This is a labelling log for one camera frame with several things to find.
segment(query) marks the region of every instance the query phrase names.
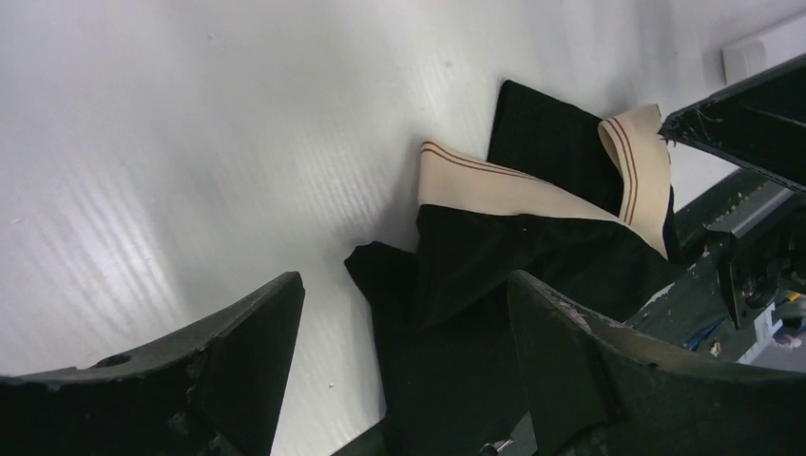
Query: white surface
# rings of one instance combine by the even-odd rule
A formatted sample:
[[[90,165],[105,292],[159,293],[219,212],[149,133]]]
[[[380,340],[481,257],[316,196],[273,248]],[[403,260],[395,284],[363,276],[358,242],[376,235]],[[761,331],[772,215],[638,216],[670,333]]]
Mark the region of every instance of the white surface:
[[[506,77],[668,114],[723,86],[721,47],[803,7],[2,0],[0,371],[88,366],[300,270],[273,454],[329,455],[383,411],[341,261],[414,246],[422,138],[484,157]],[[672,160],[678,207],[733,169]]]
[[[806,52],[806,12],[722,48],[725,80],[742,79]]]
[[[739,358],[737,363],[740,364],[753,364],[758,356],[770,346],[773,342],[773,336],[776,332],[783,327],[783,321],[778,320],[773,323],[773,312],[776,310],[776,304],[770,303],[764,312],[760,313],[755,320],[753,326],[756,328],[756,342],[752,347]]]

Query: black plastic bracket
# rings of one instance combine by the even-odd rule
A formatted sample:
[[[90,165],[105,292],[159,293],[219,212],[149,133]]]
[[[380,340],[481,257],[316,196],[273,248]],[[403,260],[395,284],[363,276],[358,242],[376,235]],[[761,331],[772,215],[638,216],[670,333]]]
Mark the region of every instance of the black plastic bracket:
[[[510,276],[509,312],[541,456],[802,450],[806,415],[789,412],[806,407],[802,373],[672,346],[524,272]]]
[[[806,193],[806,54],[671,114],[661,135]]]
[[[802,197],[773,182],[749,195],[736,210],[708,226],[725,239],[717,273],[720,292],[738,329],[770,305],[780,278],[791,268],[794,215]]]
[[[0,378],[0,453],[269,454],[304,293],[286,273],[92,368]]]

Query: striped trim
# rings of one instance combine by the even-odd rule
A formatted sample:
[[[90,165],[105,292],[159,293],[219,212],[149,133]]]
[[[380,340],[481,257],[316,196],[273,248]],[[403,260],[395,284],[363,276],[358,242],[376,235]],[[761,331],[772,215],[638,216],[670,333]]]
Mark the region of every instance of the striped trim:
[[[421,149],[418,199],[420,204],[492,216],[531,214],[609,221],[643,238],[621,219],[560,187],[458,154],[433,141],[424,142]]]
[[[663,224],[671,192],[671,163],[658,135],[661,112],[647,104],[599,124],[607,155],[624,180],[619,217],[666,257]]]

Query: black fabric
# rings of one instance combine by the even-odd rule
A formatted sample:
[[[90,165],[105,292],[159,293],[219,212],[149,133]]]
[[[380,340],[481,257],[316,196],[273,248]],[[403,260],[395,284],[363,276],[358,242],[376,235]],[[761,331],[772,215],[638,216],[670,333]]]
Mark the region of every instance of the black fabric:
[[[496,163],[618,214],[623,185],[599,143],[597,118],[546,96],[522,103],[517,93],[506,95],[490,147]],[[515,122],[511,109],[543,114]],[[594,140],[601,154],[583,158]],[[556,171],[538,172],[551,163]],[[504,289],[511,271],[526,270],[619,321],[683,271],[608,221],[423,205],[417,230],[416,254],[374,242],[345,261],[372,308],[387,403],[384,434],[393,456],[475,456],[484,443],[504,440],[527,411]]]
[[[553,183],[617,217],[624,182],[599,139],[601,121],[577,106],[505,81],[487,161]]]

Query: screw hole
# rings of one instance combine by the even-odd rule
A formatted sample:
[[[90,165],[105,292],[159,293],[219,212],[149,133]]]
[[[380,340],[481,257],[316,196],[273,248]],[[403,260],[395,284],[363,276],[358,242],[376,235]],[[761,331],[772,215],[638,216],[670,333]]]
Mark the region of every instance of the screw hole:
[[[125,364],[131,360],[131,356],[127,354],[116,354],[114,356],[109,356],[107,359],[102,359],[92,368],[110,368],[112,366],[120,366]]]

